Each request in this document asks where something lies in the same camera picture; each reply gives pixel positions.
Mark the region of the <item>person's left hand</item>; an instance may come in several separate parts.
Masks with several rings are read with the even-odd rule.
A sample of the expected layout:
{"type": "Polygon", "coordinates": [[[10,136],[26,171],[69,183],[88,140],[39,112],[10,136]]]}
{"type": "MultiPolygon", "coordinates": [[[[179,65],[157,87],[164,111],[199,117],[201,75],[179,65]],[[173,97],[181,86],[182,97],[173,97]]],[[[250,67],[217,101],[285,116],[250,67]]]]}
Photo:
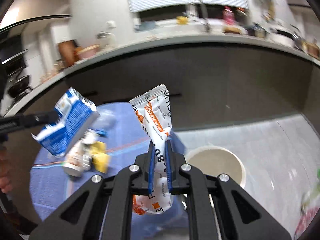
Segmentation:
{"type": "Polygon", "coordinates": [[[8,193],[12,190],[12,182],[10,176],[11,165],[7,156],[7,149],[1,148],[0,160],[0,188],[2,193],[8,193]]]}

